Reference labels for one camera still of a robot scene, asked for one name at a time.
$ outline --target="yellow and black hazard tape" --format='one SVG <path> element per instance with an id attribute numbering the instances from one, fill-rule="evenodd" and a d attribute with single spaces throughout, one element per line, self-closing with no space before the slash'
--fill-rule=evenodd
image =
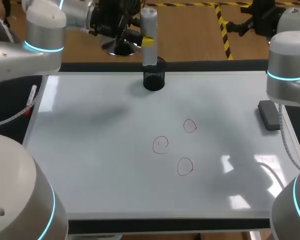
<path id="1" fill-rule="evenodd" d="M 226 29 L 226 25 L 224 24 L 224 20 L 223 20 L 222 15 L 221 15 L 220 5 L 216 4 L 216 5 L 214 5 L 214 8 L 215 8 L 215 13 L 216 13 L 216 16 L 218 18 L 218 22 L 219 22 L 220 29 L 221 29 L 223 46 L 224 46 L 224 51 L 225 51 L 226 58 L 228 60 L 233 60 L 234 58 L 232 57 L 232 54 L 231 54 L 231 51 L 230 51 L 230 45 L 229 45 L 229 40 L 228 40 L 227 29 Z"/>
<path id="2" fill-rule="evenodd" d="M 300 6 L 300 2 L 285 2 L 285 1 L 277 1 L 275 2 L 277 5 L 290 5 L 290 6 Z M 147 3 L 148 7 L 191 7 L 191 6 L 208 6 L 213 7 L 215 5 L 219 6 L 249 6 L 252 2 L 190 2 L 190 3 Z"/>

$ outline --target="table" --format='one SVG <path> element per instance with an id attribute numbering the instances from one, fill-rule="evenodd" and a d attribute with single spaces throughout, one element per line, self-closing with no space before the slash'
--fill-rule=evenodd
<path id="1" fill-rule="evenodd" d="M 280 185 L 260 163 L 283 185 L 298 171 L 256 110 L 265 72 L 169 72 L 155 93 L 141 80 L 61 73 L 34 109 L 23 143 L 63 201 L 69 233 L 268 228 Z"/>

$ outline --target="red circle drawing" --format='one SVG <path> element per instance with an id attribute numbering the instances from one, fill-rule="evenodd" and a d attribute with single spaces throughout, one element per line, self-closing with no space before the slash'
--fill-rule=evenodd
<path id="1" fill-rule="evenodd" d="M 192 133 L 193 131 L 195 131 L 197 129 L 197 125 L 196 125 L 196 123 L 192 119 L 187 119 L 183 123 L 183 128 L 184 128 L 185 132 L 189 134 L 189 133 Z"/>
<path id="2" fill-rule="evenodd" d="M 156 154 L 166 154 L 166 152 L 157 152 L 155 151 L 155 143 L 156 141 L 158 142 L 158 146 L 160 145 L 160 139 L 161 140 L 164 140 L 166 142 L 166 145 L 164 146 L 165 148 L 168 147 L 169 145 L 169 141 L 168 141 L 168 138 L 166 138 L 165 136 L 158 136 L 154 141 L 153 141 L 153 144 L 152 144 L 152 150 L 154 153 Z"/>
<path id="3" fill-rule="evenodd" d="M 183 160 L 183 161 L 187 161 L 188 164 L 189 164 L 189 169 L 191 169 L 191 170 L 190 170 L 188 173 L 186 173 L 186 174 L 181 174 L 181 173 L 180 173 L 180 170 L 179 170 L 179 164 L 180 164 L 180 162 L 181 162 L 182 160 Z M 179 160 L 178 166 L 177 166 L 177 172 L 178 172 L 178 175 L 179 175 L 179 176 L 186 176 L 186 175 L 188 175 L 189 173 L 191 173 L 193 170 L 194 170 L 194 164 L 193 164 L 193 162 L 192 162 L 189 158 L 183 157 L 183 158 L 181 158 L 181 159 Z"/>

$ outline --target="metal stand base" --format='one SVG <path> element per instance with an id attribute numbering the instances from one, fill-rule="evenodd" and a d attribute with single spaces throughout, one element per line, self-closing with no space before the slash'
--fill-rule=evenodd
<path id="1" fill-rule="evenodd" d="M 108 36 L 102 37 L 101 48 L 110 55 L 122 57 L 134 55 L 141 49 L 140 46 L 128 41 L 124 41 L 124 43 L 116 45 L 116 39 Z"/>

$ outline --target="black table edge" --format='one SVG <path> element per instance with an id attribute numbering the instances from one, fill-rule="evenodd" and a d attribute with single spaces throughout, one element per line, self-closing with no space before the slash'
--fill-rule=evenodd
<path id="1" fill-rule="evenodd" d="M 166 72 L 266 71 L 268 60 L 225 60 L 168 62 Z M 139 62 L 62 63 L 60 72 L 143 72 Z"/>
<path id="2" fill-rule="evenodd" d="M 269 229 L 268 218 L 69 220 L 69 234 L 204 232 Z"/>

